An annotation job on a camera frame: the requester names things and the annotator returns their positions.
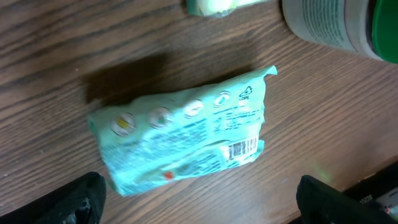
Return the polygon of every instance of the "circular icon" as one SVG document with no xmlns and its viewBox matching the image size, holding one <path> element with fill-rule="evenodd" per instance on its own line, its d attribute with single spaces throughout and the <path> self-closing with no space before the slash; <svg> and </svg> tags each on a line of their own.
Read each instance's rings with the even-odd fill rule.
<svg viewBox="0 0 398 224">
<path fill-rule="evenodd" d="M 228 91 L 222 91 L 221 93 L 219 93 L 216 100 L 214 101 L 214 106 L 215 107 L 223 106 L 229 101 L 230 97 L 231 95 L 229 94 Z"/>
<path fill-rule="evenodd" d="M 185 106 L 185 117 L 193 118 L 194 116 L 198 115 L 204 109 L 204 107 L 205 105 L 203 105 L 200 100 L 192 100 Z"/>
<path fill-rule="evenodd" d="M 123 113 L 112 122 L 112 130 L 122 137 L 130 135 L 135 129 L 134 117 L 130 113 Z"/>
<path fill-rule="evenodd" d="M 167 108 L 156 108 L 149 115 L 149 123 L 154 128 L 164 128 L 172 122 L 172 118 Z"/>
</svg>

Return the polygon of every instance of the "wood grain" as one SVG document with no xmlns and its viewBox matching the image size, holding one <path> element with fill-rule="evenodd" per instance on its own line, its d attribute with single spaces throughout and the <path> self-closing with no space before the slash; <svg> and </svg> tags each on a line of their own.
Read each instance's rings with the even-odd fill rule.
<svg viewBox="0 0 398 224">
<path fill-rule="evenodd" d="M 109 190 L 102 223 L 286 223 L 302 175 L 344 190 L 396 160 L 397 65 L 300 40 L 277 1 L 222 19 L 182 2 L 0 2 L 0 215 L 108 176 L 88 113 L 268 65 L 279 75 L 256 162 L 137 197 Z"/>
</svg>

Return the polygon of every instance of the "light blue packet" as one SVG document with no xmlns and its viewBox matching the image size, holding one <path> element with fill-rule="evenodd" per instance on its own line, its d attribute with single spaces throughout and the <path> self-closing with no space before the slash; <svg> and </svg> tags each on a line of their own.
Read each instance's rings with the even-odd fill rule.
<svg viewBox="0 0 398 224">
<path fill-rule="evenodd" d="M 264 149 L 267 74 L 277 75 L 275 66 L 92 114 L 114 190 L 135 195 L 256 160 Z"/>
</svg>

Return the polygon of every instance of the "brown wood plank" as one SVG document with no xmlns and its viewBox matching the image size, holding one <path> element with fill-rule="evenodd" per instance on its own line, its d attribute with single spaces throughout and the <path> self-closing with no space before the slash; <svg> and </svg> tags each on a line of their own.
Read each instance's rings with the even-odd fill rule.
<svg viewBox="0 0 398 224">
<path fill-rule="evenodd" d="M 300 40 L 277 1 L 222 19 L 182 2 L 0 2 L 0 215 L 108 176 L 88 113 L 268 65 L 279 75 L 256 162 L 136 197 L 108 190 L 102 223 L 286 223 L 302 175 L 344 190 L 396 160 L 397 65 Z"/>
</svg>

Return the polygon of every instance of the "tissue packet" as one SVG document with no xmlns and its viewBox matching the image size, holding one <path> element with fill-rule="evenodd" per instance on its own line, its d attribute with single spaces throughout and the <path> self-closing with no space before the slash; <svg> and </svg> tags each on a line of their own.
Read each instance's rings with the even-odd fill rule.
<svg viewBox="0 0 398 224">
<path fill-rule="evenodd" d="M 256 160 L 264 149 L 267 74 L 276 75 L 275 66 L 92 114 L 90 129 L 112 188 L 135 195 Z"/>
</svg>

